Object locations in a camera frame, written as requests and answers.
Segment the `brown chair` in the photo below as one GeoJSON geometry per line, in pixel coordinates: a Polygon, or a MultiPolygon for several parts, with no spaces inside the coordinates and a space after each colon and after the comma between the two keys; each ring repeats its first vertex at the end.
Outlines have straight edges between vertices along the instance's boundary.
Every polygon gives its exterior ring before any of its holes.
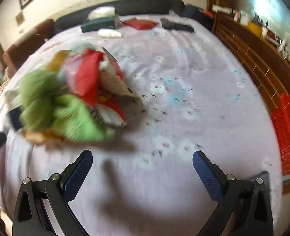
{"type": "Polygon", "coordinates": [[[55,22],[52,19],[41,22],[16,40],[3,54],[3,59],[9,67],[11,77],[28,57],[45,43],[45,39],[54,36],[54,24],[55,22]]]}

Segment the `basket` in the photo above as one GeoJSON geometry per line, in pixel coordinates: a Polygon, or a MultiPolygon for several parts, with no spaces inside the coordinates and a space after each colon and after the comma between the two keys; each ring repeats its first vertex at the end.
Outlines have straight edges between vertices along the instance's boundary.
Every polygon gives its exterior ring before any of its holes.
{"type": "Polygon", "coordinates": [[[283,175],[290,174],[290,96],[281,94],[278,109],[272,114],[272,121],[276,131],[283,175]]]}

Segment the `red pouch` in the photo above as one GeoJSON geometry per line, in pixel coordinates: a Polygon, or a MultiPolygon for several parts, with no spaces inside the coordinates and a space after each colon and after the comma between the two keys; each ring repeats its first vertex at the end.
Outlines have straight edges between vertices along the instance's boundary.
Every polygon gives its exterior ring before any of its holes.
{"type": "Polygon", "coordinates": [[[76,92],[85,103],[94,106],[97,103],[99,62],[103,61],[103,52],[88,49],[75,76],[76,92]]]}
{"type": "Polygon", "coordinates": [[[124,25],[133,27],[137,30],[152,29],[158,25],[158,23],[155,21],[146,20],[146,19],[142,20],[142,19],[137,19],[137,18],[126,20],[126,21],[123,21],[122,23],[124,25]]]}

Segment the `white cloth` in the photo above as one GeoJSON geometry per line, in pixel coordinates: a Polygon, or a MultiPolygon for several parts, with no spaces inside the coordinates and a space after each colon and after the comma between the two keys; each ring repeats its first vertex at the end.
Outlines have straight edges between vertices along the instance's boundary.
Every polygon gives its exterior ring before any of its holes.
{"type": "MultiPolygon", "coordinates": [[[[159,16],[141,16],[159,22],[159,16]]],[[[245,179],[270,172],[274,224],[281,207],[281,162],[274,129],[262,98],[229,50],[199,23],[195,33],[137,31],[103,39],[80,27],[45,43],[15,74],[6,89],[58,50],[84,41],[105,47],[141,102],[121,104],[127,128],[116,140],[86,146],[94,162],[70,207],[89,235],[196,235],[211,216],[212,201],[195,172],[192,155],[202,149],[224,173],[245,179]]],[[[0,97],[0,131],[7,109],[0,97]]],[[[33,181],[61,173],[83,147],[46,151],[10,130],[0,150],[0,205],[13,216],[25,177],[33,181]]],[[[53,227],[63,235],[52,211],[53,227]]]]}

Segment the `screw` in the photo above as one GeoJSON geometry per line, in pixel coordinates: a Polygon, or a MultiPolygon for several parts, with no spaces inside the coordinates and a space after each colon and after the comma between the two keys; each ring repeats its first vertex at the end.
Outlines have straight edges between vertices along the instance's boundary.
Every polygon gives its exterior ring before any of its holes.
{"type": "Polygon", "coordinates": [[[57,179],[59,179],[59,177],[60,177],[60,174],[58,174],[58,173],[53,174],[53,175],[51,176],[52,180],[57,180],[57,179]]]}
{"type": "Polygon", "coordinates": [[[24,180],[23,180],[23,183],[24,184],[28,184],[30,182],[30,178],[29,177],[26,177],[24,180]]]}
{"type": "Polygon", "coordinates": [[[258,178],[256,179],[256,182],[258,182],[259,184],[263,184],[263,179],[261,179],[261,178],[258,177],[258,178]]]}
{"type": "Polygon", "coordinates": [[[228,174],[226,177],[229,181],[234,181],[236,179],[233,174],[228,174]]]}

